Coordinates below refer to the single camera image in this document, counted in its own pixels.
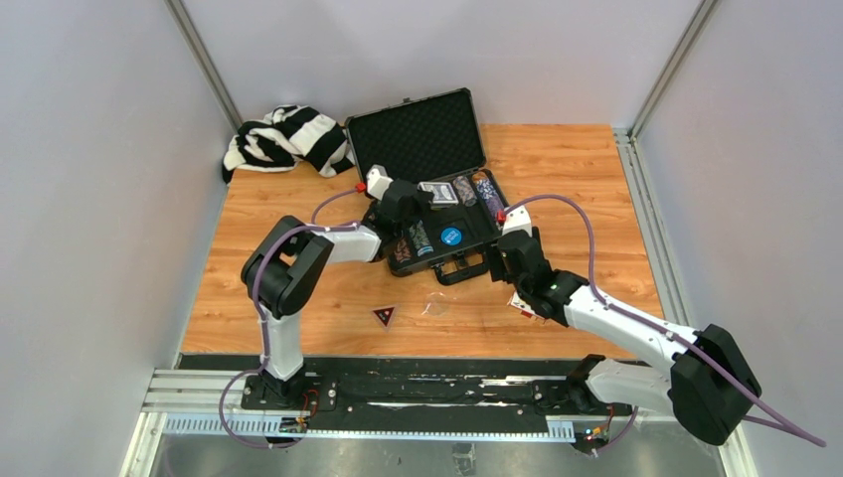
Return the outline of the blue playing card box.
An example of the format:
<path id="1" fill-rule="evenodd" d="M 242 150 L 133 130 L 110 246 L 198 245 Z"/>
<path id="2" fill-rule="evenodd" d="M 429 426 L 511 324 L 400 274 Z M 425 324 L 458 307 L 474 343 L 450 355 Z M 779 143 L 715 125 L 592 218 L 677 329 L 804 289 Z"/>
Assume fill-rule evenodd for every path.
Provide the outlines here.
<path id="1" fill-rule="evenodd" d="M 444 209 L 460 203 L 454 187 L 448 182 L 420 182 L 419 189 L 431 193 L 429 203 L 432 209 Z"/>

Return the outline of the blue small blind button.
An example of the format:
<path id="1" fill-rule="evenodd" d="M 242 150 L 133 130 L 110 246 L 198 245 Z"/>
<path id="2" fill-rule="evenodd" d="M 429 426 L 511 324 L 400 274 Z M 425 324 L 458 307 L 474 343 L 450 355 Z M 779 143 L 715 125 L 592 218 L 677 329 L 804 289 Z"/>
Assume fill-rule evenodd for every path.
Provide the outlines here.
<path id="1" fill-rule="evenodd" d="M 448 246 L 457 246 L 462 243 L 463 233 L 456 227 L 448 227 L 441 231 L 440 241 Z"/>

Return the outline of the black poker set case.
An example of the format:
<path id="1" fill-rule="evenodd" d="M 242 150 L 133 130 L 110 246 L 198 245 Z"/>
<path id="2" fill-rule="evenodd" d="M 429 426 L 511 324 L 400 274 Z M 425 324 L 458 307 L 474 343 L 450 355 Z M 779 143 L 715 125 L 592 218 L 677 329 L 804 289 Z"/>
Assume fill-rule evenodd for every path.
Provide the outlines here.
<path id="1" fill-rule="evenodd" d="M 405 99 L 345 128 L 360 178 L 377 188 L 365 219 L 392 242 L 391 274 L 431 270 L 453 285 L 487 273 L 508 202 L 486 167 L 471 91 Z"/>

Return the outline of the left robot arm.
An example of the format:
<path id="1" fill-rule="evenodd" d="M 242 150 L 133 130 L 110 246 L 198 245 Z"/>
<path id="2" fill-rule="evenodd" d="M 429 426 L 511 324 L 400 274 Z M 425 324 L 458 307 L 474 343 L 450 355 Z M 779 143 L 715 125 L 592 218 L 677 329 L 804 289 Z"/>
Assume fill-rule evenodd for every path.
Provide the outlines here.
<path id="1" fill-rule="evenodd" d="M 304 398 L 301 315 L 326 266 L 385 259 L 435 198 L 417 184 L 389 178 L 361 182 L 335 197 L 353 194 L 371 199 L 361 220 L 324 226 L 285 216 L 243 266 L 262 340 L 254 373 L 268 381 L 266 397 L 281 410 L 297 408 Z"/>

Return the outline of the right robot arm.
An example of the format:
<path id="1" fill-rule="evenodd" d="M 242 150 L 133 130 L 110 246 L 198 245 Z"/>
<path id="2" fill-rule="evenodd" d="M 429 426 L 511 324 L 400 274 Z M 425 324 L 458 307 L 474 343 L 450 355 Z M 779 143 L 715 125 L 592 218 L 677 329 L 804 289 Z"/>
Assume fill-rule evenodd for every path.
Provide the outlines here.
<path id="1" fill-rule="evenodd" d="M 528 313 L 597 335 L 639 364 L 589 355 L 570 374 L 568 398 L 583 414 L 624 403 L 673 416 L 697 439 L 722 445 L 761 394 L 733 335 L 672 324 L 616 304 L 586 278 L 554 269 L 536 230 L 506 231 L 493 245 L 492 277 L 514 286 Z"/>

